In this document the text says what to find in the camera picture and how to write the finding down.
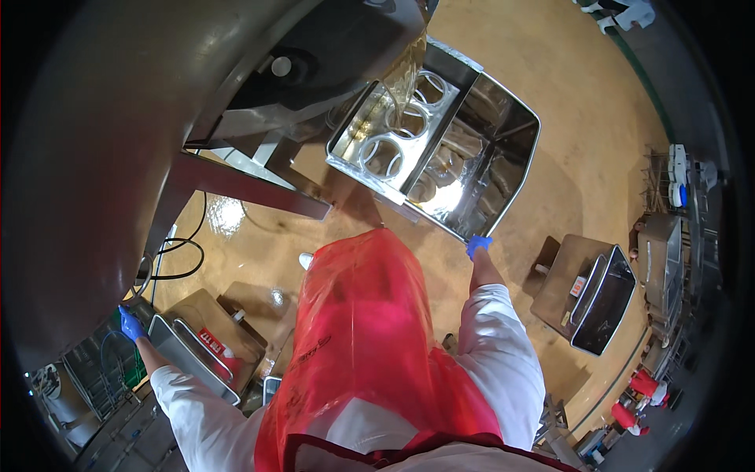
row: white uniform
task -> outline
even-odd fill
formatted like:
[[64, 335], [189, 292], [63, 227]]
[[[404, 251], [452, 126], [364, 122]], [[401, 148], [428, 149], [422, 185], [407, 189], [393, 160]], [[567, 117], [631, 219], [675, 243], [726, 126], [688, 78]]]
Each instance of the white uniform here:
[[[499, 284], [484, 285], [464, 304], [457, 362], [495, 412], [505, 444], [529, 451], [543, 411], [545, 385], [535, 349]], [[174, 366], [153, 372], [153, 390], [186, 465], [200, 470], [253, 470], [254, 444], [265, 408], [245, 418], [192, 375]], [[405, 419], [363, 400], [351, 400], [337, 418], [307, 431], [348, 449], [401, 449], [418, 431]], [[452, 443], [384, 470], [552, 470], [500, 449]]]
[[629, 7], [614, 17], [616, 23], [624, 31], [632, 29], [633, 21], [636, 21], [641, 28], [645, 28], [655, 21], [655, 10], [653, 10], [649, 0], [616, 0], [616, 2]]

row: blue nitrile glove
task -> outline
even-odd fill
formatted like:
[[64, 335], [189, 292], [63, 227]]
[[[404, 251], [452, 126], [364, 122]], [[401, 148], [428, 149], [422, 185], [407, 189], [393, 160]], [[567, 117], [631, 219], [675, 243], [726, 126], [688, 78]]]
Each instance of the blue nitrile glove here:
[[483, 238], [476, 234], [470, 238], [469, 244], [467, 244], [467, 255], [470, 257], [470, 261], [474, 262], [474, 250], [478, 247], [483, 247], [488, 250], [488, 246], [493, 242], [493, 238]]
[[144, 327], [141, 325], [136, 316], [129, 313], [123, 306], [118, 305], [118, 310], [121, 312], [121, 331], [127, 335], [133, 342], [136, 342], [137, 338], [144, 336], [149, 339]]

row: white boot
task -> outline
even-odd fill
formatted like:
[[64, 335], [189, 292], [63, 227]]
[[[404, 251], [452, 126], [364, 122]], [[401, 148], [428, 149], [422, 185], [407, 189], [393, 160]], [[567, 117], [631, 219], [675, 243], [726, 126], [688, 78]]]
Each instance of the white boot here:
[[304, 268], [304, 270], [309, 270], [310, 265], [312, 265], [312, 259], [314, 256], [309, 252], [302, 252], [299, 254], [299, 264]]
[[594, 11], [602, 10], [603, 7], [600, 6], [600, 3], [595, 2], [590, 6], [582, 7], [580, 10], [582, 10], [582, 13], [593, 13]]
[[617, 26], [616, 22], [613, 20], [613, 17], [601, 18], [597, 21], [597, 23], [600, 27], [600, 32], [604, 35], [606, 34], [606, 28], [608, 28], [609, 26]]

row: stainless steel bin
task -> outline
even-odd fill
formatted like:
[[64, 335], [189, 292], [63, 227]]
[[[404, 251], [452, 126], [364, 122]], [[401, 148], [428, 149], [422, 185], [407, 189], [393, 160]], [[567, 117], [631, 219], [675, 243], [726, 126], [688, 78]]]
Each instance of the stainless steel bin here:
[[[462, 242], [489, 236], [524, 184], [540, 119], [478, 63], [429, 36], [419, 82], [405, 113], [411, 124], [400, 130], [389, 125], [386, 88], [368, 87], [336, 126], [326, 162]], [[450, 178], [439, 177], [438, 162]], [[435, 190], [419, 197], [426, 187]]]

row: metal handle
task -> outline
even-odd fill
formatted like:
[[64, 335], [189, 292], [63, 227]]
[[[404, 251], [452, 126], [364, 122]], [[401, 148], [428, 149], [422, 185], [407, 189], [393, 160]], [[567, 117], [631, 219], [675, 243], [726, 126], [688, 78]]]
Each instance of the metal handle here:
[[220, 364], [221, 367], [223, 367], [223, 369], [226, 369], [226, 372], [228, 372], [228, 375], [229, 375], [229, 379], [226, 380], [225, 382], [227, 384], [230, 384], [231, 382], [233, 382], [233, 372], [231, 372], [231, 369], [228, 369], [228, 366], [226, 366], [223, 363], [223, 361], [220, 360], [220, 357], [218, 357], [216, 353], [212, 352], [212, 349], [207, 347], [207, 345], [201, 339], [199, 339], [199, 336], [196, 335], [194, 330], [191, 329], [191, 327], [181, 318], [175, 318], [173, 322], [177, 322], [178, 324], [183, 326], [183, 328], [186, 329], [189, 332], [189, 334], [191, 334], [192, 338], [194, 338], [194, 341], [198, 342], [200, 346], [204, 347], [205, 350], [213, 357], [213, 359], [215, 359], [217, 363]]
[[652, 265], [653, 265], [653, 260], [650, 257], [650, 241], [648, 241], [648, 275], [645, 278], [645, 283], [650, 282], [650, 268], [652, 267]]

